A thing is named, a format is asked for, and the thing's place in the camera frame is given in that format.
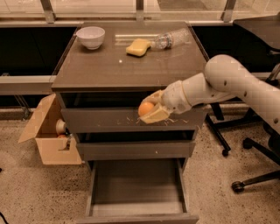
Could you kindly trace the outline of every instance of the caster wheel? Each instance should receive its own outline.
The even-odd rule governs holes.
[[[235,193],[241,193],[244,191],[244,184],[240,181],[236,181],[231,185]]]
[[[253,145],[249,142],[249,140],[246,138],[243,140],[243,148],[246,150],[249,150],[253,147]]]
[[[224,157],[227,157],[227,156],[228,156],[228,150],[223,150],[221,154],[222,154]]]

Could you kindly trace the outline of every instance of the drawer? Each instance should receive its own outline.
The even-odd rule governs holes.
[[[85,161],[144,158],[184,158],[193,154],[194,141],[136,143],[78,143]]]
[[[194,224],[177,159],[94,162],[85,223]]]
[[[146,124],[139,120],[137,108],[63,108],[61,113],[72,133],[198,130],[206,116],[201,108],[195,108]]]

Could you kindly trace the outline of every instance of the cabinet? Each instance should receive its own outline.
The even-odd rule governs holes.
[[[136,38],[182,27],[177,22],[99,22],[103,45],[89,51],[74,41],[52,85],[61,113],[89,164],[92,184],[86,217],[77,223],[196,223],[187,212],[182,172],[205,119],[201,108],[145,124],[141,100],[168,84],[191,77],[205,65],[191,43],[142,58],[127,55]]]

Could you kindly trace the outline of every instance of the open drawer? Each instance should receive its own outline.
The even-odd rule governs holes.
[[[94,162],[86,217],[77,223],[194,224],[177,159]]]

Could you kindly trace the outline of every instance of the plastic bottle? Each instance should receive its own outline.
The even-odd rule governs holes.
[[[189,40],[189,32],[186,28],[160,34],[151,42],[151,48],[165,49],[182,45]]]

